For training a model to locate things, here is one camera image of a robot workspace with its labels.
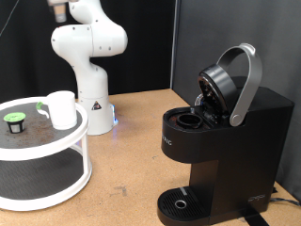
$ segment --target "black coffee maker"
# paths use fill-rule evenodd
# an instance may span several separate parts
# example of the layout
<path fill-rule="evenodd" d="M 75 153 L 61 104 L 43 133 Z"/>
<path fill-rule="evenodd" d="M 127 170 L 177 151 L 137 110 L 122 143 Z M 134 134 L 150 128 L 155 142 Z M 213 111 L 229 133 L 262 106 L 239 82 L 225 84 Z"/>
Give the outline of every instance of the black coffee maker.
<path fill-rule="evenodd" d="M 226 72 L 242 53 L 249 62 L 243 83 Z M 160 196 L 158 217 L 163 224 L 212 225 L 267 209 L 293 102 L 259 88 L 261 74 L 253 46 L 232 47 L 200 73 L 195 106 L 165 113 L 164 154 L 192 166 L 189 186 Z"/>

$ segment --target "white mug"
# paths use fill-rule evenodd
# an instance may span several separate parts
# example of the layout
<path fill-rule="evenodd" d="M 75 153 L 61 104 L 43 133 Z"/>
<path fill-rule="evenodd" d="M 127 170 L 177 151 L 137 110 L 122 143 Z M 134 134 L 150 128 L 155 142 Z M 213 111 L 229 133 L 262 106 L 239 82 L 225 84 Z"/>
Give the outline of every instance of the white mug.
<path fill-rule="evenodd" d="M 75 95 L 71 91 L 57 91 L 50 93 L 47 97 L 51 122 L 57 130 L 67 130 L 77 124 Z M 36 109 L 42 115 L 49 115 L 41 110 L 42 102 L 38 102 Z"/>

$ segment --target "wooden surface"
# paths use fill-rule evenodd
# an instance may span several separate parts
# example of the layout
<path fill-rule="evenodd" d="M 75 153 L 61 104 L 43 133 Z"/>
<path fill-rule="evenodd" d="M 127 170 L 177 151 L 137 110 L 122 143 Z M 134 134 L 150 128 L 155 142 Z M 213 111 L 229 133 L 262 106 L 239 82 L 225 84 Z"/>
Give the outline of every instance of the wooden surface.
<path fill-rule="evenodd" d="M 158 197 L 166 190 L 188 186 L 190 165 L 175 162 L 161 151 L 163 114 L 186 106 L 170 89 L 110 96 L 119 125 L 88 138 L 93 172 L 87 186 L 57 206 L 32 212 L 0 211 L 0 226 L 148 226 L 162 225 Z M 273 197 L 294 198 L 276 184 Z M 262 213 L 272 226 L 300 226 L 301 208 L 274 202 Z M 242 219 L 217 224 L 247 226 Z"/>

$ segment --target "dark background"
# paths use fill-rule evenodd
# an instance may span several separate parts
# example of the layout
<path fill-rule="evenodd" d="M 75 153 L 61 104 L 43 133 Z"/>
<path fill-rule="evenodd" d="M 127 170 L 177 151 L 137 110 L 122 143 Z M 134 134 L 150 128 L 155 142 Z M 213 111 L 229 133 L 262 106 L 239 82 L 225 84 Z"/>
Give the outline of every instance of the dark background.
<path fill-rule="evenodd" d="M 0 30 L 16 1 L 0 1 Z M 107 71 L 109 94 L 169 88 L 175 0 L 101 3 L 106 15 L 125 29 L 129 39 L 123 54 L 91 59 Z M 19 2 L 0 38 L 0 103 L 57 90 L 71 90 L 77 95 L 71 66 L 50 43 L 56 27 L 78 24 L 66 13 L 67 22 L 58 24 L 46 0 Z"/>
<path fill-rule="evenodd" d="M 190 105 L 198 74 L 230 47 L 252 44 L 261 57 L 261 86 L 295 102 L 277 181 L 301 201 L 301 2 L 295 0 L 183 0 L 179 3 L 173 89 Z M 246 55 L 229 74 L 247 75 Z"/>

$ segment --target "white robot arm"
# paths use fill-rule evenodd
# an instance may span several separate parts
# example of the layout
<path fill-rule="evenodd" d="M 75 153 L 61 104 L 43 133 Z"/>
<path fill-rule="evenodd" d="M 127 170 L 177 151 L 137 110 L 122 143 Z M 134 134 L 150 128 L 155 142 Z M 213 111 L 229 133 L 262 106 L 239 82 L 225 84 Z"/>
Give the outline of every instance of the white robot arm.
<path fill-rule="evenodd" d="M 114 107 L 108 100 L 106 71 L 89 59 L 123 53 L 128 39 L 124 29 L 104 14 L 100 0 L 70 1 L 69 7 L 72 17 L 82 24 L 57 28 L 51 43 L 75 72 L 79 104 L 87 111 L 90 121 L 87 133 L 100 135 L 113 128 Z"/>

